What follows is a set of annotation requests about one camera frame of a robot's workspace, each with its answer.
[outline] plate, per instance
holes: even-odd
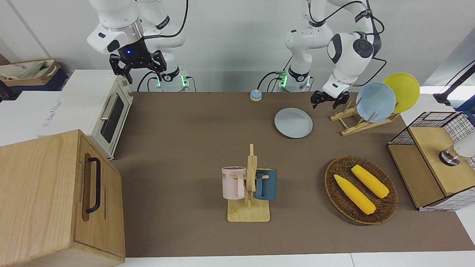
[[[369,171],[389,189],[389,194],[385,198],[380,199],[377,197],[353,174],[352,167],[356,164]],[[373,202],[376,206],[376,211],[370,215],[364,214],[338,186],[333,176],[335,174],[347,179],[358,188],[358,190]],[[328,197],[335,207],[346,217],[358,224],[373,225],[385,222],[394,215],[398,208],[398,193],[389,176],[376,164],[364,158],[344,156],[330,163],[325,172],[325,188]]]
[[[419,99],[419,82],[411,74],[391,74],[383,83],[389,86],[396,96],[398,105],[394,108],[394,113],[410,109]]]
[[[356,106],[358,114],[366,121],[371,115],[376,114],[369,121],[372,123],[382,122],[391,116],[394,106],[396,105],[396,97],[389,86],[384,83],[372,83],[365,86],[356,97],[356,102],[360,98],[361,102]]]
[[[314,126],[307,113],[293,107],[284,108],[277,112],[274,123],[280,133],[290,138],[307,136]]]

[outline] woven basket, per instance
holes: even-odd
[[[351,168],[356,164],[369,171],[389,189],[389,194],[385,198],[378,198],[352,173]],[[350,181],[368,197],[376,206],[376,211],[370,215],[364,214],[338,186],[333,176],[335,174]],[[344,156],[330,163],[325,172],[325,188],[335,207],[346,217],[360,224],[373,225],[385,222],[392,217],[398,207],[398,194],[389,176],[374,163],[360,157]]]

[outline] corn cob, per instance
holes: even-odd
[[[334,177],[343,192],[364,212],[364,214],[370,215],[374,213],[376,206],[363,193],[361,193],[358,188],[340,175],[335,174]]]
[[[385,198],[389,194],[389,189],[384,184],[382,184],[378,178],[374,177],[374,175],[372,175],[360,165],[356,164],[351,169],[351,171],[354,175],[356,175],[356,177],[358,177],[358,179],[360,179],[362,183],[364,183],[364,185],[366,185],[366,187],[368,187],[369,190],[371,190],[380,199]]]

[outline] wooden mug holder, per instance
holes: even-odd
[[[364,130],[368,130],[368,129],[371,129],[371,128],[374,128],[374,127],[378,127],[378,126],[381,126],[381,125],[391,123],[400,115],[400,113],[393,113],[393,114],[391,114],[391,116],[389,116],[387,119],[385,119],[382,122],[372,123],[370,121],[376,115],[376,112],[374,112],[369,117],[368,120],[365,120],[364,118],[361,118],[355,126],[348,127],[346,125],[346,123],[343,121],[343,119],[348,118],[348,117],[353,117],[353,116],[356,116],[356,115],[359,116],[358,111],[356,110],[356,107],[358,106],[358,104],[360,103],[360,101],[362,99],[363,98],[360,97],[358,99],[358,102],[356,103],[356,105],[353,106],[353,107],[350,107],[352,102],[348,101],[348,104],[346,105],[345,110],[343,112],[335,113],[333,116],[330,117],[331,121],[337,121],[338,120],[343,125],[343,127],[345,127],[345,129],[343,131],[341,131],[342,136],[347,136],[347,135],[350,135],[350,134],[358,133],[358,132],[361,132],[361,131],[364,131]]]
[[[246,196],[240,200],[228,200],[228,221],[230,222],[268,222],[270,210],[268,200],[254,198],[256,192],[257,156],[254,155],[254,144],[250,144],[250,153],[247,157]]]

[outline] mug handle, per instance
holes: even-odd
[[[263,192],[263,190],[262,190],[262,188],[263,188],[263,186],[264,186],[263,183],[262,183],[262,177],[263,177],[263,176],[264,176],[264,175],[263,175],[262,173],[256,174],[256,195],[257,195],[258,197],[261,197],[261,198],[264,197],[264,195],[263,195],[264,192]]]
[[[237,174],[237,197],[238,198],[243,198],[244,197],[244,175],[242,175],[241,173],[238,173]]]

